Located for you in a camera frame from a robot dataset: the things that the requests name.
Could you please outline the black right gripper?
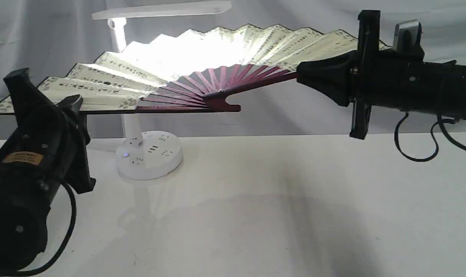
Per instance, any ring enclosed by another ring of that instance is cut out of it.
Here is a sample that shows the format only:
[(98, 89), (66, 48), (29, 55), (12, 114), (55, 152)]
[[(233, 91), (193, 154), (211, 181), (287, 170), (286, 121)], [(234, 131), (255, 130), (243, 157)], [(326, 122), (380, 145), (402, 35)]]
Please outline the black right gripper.
[[(301, 62), (297, 66), (297, 82), (330, 98), (341, 107), (353, 102), (350, 137), (364, 140), (370, 123), (372, 106), (367, 100), (367, 88), (374, 58), (379, 51), (380, 15), (378, 10), (362, 10), (358, 15), (357, 52), (317, 61)], [(347, 83), (354, 75), (353, 93)]]

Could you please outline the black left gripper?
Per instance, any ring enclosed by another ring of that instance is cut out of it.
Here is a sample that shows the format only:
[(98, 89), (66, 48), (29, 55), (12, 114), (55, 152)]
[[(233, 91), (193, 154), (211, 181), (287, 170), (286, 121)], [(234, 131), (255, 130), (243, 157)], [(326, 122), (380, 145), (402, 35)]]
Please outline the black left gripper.
[(34, 165), (44, 175), (65, 179), (78, 194), (93, 191), (96, 180), (90, 176), (86, 149), (90, 136), (80, 114), (83, 97), (67, 96), (54, 104), (32, 84), (28, 71), (18, 69), (3, 79), (18, 126), (13, 142), (1, 151), (39, 154)]

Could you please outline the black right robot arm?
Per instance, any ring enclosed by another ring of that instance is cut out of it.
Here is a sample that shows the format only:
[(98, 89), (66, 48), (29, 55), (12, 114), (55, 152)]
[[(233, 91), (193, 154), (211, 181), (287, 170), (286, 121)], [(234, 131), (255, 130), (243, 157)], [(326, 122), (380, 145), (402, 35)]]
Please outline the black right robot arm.
[(373, 106), (466, 120), (466, 65), (424, 61), (421, 25), (396, 28), (394, 48), (379, 49), (379, 10), (358, 15), (357, 49), (297, 66), (297, 81), (337, 105), (353, 104), (350, 136), (363, 140)]

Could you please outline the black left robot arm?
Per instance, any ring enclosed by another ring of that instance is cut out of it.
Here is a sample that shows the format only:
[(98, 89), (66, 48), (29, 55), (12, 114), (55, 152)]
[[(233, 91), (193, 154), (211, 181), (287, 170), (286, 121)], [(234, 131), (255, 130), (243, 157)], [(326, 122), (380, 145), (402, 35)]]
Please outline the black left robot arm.
[[(0, 147), (0, 276), (29, 277), (48, 270), (73, 234), (76, 194), (93, 191), (87, 145), (90, 136), (83, 97), (67, 96), (54, 104), (21, 68), (4, 77), (17, 128)], [(25, 270), (46, 250), (47, 218), (63, 187), (70, 201), (66, 235), (45, 265)]]

